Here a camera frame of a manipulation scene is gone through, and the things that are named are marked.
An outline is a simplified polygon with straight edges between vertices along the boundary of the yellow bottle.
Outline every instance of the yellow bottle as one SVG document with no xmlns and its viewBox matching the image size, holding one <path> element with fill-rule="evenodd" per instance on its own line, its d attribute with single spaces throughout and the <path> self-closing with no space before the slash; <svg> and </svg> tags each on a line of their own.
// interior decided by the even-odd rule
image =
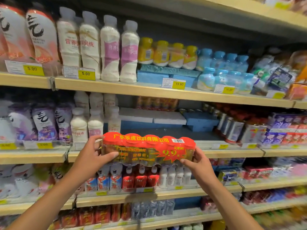
<svg viewBox="0 0 307 230">
<path fill-rule="evenodd" d="M 153 62 L 153 40 L 152 38 L 143 37 L 138 47 L 138 62 L 140 64 L 151 64 Z"/>
<path fill-rule="evenodd" d="M 197 51 L 196 46 L 187 46 L 182 66 L 184 69 L 190 69 L 190 70 L 195 69 L 197 63 L 196 51 Z"/>
<path fill-rule="evenodd" d="M 169 61 L 169 43 L 164 40 L 159 40 L 154 52 L 153 63 L 158 66 L 166 66 Z"/>
<path fill-rule="evenodd" d="M 182 43 L 174 43 L 169 53 L 169 66 L 173 68 L 181 68 L 183 65 L 185 50 Z"/>
<path fill-rule="evenodd" d="M 210 226 L 210 230 L 225 230 L 226 224 L 224 220 L 215 220 Z"/>
</svg>

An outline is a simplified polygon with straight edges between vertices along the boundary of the purple package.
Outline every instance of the purple package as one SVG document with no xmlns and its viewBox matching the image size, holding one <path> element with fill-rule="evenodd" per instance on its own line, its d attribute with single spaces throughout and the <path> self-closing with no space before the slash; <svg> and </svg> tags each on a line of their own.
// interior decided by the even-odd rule
<svg viewBox="0 0 307 230">
<path fill-rule="evenodd" d="M 30 107 L 12 105 L 9 107 L 9 117 L 17 133 L 17 140 L 37 140 L 37 130 L 30 113 Z"/>
<path fill-rule="evenodd" d="M 52 108 L 34 108 L 32 110 L 32 116 L 38 131 L 38 140 L 58 140 L 56 121 Z"/>
<path fill-rule="evenodd" d="M 56 123 L 59 127 L 59 140 L 66 143 L 72 141 L 70 121 L 72 118 L 71 108 L 68 106 L 59 106 L 55 110 Z"/>
<path fill-rule="evenodd" d="M 287 135 L 287 133 L 276 133 L 273 141 L 271 144 L 280 144 L 282 142 L 282 139 Z"/>
<path fill-rule="evenodd" d="M 295 118 L 295 115 L 286 115 L 285 119 L 280 128 L 288 128 L 291 125 L 292 120 Z"/>
<path fill-rule="evenodd" d="M 271 126 L 271 129 L 281 128 L 284 123 L 285 117 L 286 114 L 274 114 L 272 117 L 269 117 L 269 125 Z"/>
<path fill-rule="evenodd" d="M 263 137 L 264 139 L 261 141 L 262 144 L 271 144 L 278 133 L 275 132 L 267 132 Z"/>
</svg>

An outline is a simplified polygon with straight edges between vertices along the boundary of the hand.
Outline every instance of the hand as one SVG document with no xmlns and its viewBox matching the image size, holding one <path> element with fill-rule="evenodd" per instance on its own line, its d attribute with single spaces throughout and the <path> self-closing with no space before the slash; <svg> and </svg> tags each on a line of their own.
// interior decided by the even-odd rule
<svg viewBox="0 0 307 230">
<path fill-rule="evenodd" d="M 118 152 L 116 151 L 105 155 L 99 155 L 98 149 L 101 147 L 102 140 L 97 143 L 95 143 L 95 141 L 102 138 L 102 135 L 91 136 L 69 170 L 69 172 L 72 171 L 74 177 L 78 178 L 80 184 L 93 178 L 95 173 L 103 165 L 109 163 L 118 156 Z"/>
<path fill-rule="evenodd" d="M 180 162 L 188 167 L 193 173 L 196 181 L 199 185 L 204 184 L 205 187 L 203 189 L 207 189 L 208 186 L 213 184 L 214 182 L 218 182 L 218 179 L 212 169 L 212 165 L 210 160 L 205 156 L 204 152 L 196 146 L 193 161 L 189 161 L 186 159 L 181 159 Z"/>
</svg>

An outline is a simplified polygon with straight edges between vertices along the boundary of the person's right hand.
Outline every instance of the person's right hand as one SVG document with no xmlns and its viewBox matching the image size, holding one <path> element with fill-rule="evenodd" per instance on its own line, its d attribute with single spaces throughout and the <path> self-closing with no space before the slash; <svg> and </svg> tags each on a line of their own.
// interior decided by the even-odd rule
<svg viewBox="0 0 307 230">
<path fill-rule="evenodd" d="M 193 161 L 189 161 L 186 159 L 181 159 L 180 162 L 188 167 L 193 173 L 196 181 L 199 185 L 204 184 L 205 189 L 213 184 L 214 182 L 218 182 L 218 179 L 212 169 L 212 165 L 210 160 L 205 156 L 204 152 L 196 146 Z"/>
</svg>

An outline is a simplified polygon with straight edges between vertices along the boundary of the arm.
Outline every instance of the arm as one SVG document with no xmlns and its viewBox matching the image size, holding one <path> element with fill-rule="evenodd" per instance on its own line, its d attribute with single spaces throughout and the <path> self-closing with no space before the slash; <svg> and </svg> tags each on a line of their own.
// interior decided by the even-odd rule
<svg viewBox="0 0 307 230">
<path fill-rule="evenodd" d="M 98 155 L 102 141 L 95 143 L 95 140 L 101 138 L 101 135 L 91 136 L 67 174 L 15 220 L 7 230 L 48 229 L 60 209 L 80 185 L 92 178 L 104 164 L 118 156 L 118 152 L 111 152 L 104 156 Z"/>
<path fill-rule="evenodd" d="M 201 188 L 212 198 L 229 230 L 263 230 L 235 197 L 217 179 L 209 159 L 196 147 L 195 162 L 181 160 L 193 173 Z"/>
</svg>

